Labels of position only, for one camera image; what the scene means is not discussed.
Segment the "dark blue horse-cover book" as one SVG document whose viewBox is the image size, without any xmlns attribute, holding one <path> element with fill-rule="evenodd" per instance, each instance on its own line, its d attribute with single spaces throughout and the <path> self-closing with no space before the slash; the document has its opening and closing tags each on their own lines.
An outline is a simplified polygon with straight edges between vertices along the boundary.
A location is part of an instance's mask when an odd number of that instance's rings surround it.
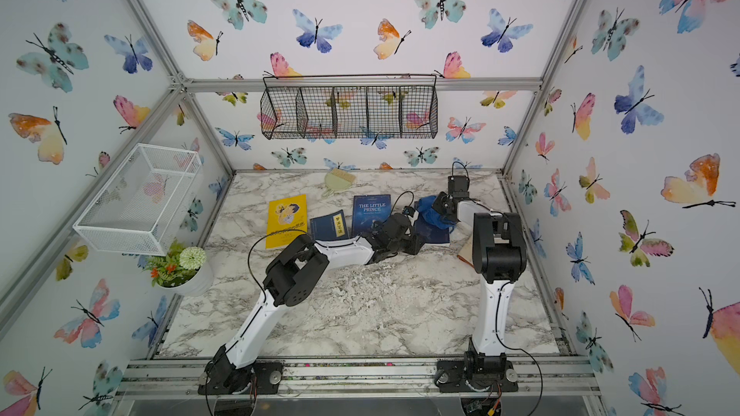
<svg viewBox="0 0 740 416">
<path fill-rule="evenodd" d="M 451 242 L 451 232 L 446 229 L 439 229 L 433 225 L 428 225 L 417 212 L 417 219 L 414 223 L 416 233 L 421 235 L 427 246 L 448 247 Z"/>
</svg>

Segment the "blue Little Prince book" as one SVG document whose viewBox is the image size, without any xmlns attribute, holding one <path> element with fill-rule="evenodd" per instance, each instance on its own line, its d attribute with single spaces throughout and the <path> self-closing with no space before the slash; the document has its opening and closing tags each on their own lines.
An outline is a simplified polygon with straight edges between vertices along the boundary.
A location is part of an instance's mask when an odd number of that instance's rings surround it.
<svg viewBox="0 0 740 416">
<path fill-rule="evenodd" d="M 374 223 L 383 223 L 391 214 L 390 195 L 359 195 L 353 198 L 352 237 L 370 231 Z"/>
</svg>

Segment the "blue cloth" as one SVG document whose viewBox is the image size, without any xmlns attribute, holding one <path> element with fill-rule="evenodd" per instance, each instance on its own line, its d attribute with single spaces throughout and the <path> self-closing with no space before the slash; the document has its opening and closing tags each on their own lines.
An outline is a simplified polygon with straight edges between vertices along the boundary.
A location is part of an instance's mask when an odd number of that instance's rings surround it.
<svg viewBox="0 0 740 416">
<path fill-rule="evenodd" d="M 445 218 L 441 213 L 437 212 L 437 210 L 433 208 L 436 200 L 436 196 L 420 198 L 420 200 L 414 204 L 414 208 L 428 225 L 433 225 L 439 229 L 450 231 L 457 223 Z"/>
</svg>

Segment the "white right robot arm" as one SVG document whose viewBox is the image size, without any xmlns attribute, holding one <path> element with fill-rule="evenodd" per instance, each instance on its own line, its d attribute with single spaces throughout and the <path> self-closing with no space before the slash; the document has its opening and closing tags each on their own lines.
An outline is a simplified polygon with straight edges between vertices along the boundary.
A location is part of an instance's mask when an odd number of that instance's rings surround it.
<svg viewBox="0 0 740 416">
<path fill-rule="evenodd" d="M 508 307 L 528 256 L 520 215 L 496 211 L 463 194 L 437 196 L 433 209 L 472 228 L 471 263 L 481 277 L 476 327 L 461 360 L 439 360 L 435 386 L 442 393 L 516 392 L 518 383 L 504 343 Z"/>
</svg>

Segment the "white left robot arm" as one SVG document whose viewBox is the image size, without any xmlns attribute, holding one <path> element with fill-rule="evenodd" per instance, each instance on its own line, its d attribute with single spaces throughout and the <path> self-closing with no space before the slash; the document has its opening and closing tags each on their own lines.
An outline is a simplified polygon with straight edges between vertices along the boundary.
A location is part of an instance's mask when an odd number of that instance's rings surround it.
<svg viewBox="0 0 740 416">
<path fill-rule="evenodd" d="M 407 209 L 342 241 L 320 241 L 298 234 L 268 265 L 258 302 L 242 327 L 206 364 L 198 394 L 235 395 L 256 390 L 258 356 L 287 310 L 306 300 L 329 269 L 375 264 L 400 253 L 418 254 L 425 240 L 416 232 L 416 220 L 416 211 Z"/>
</svg>

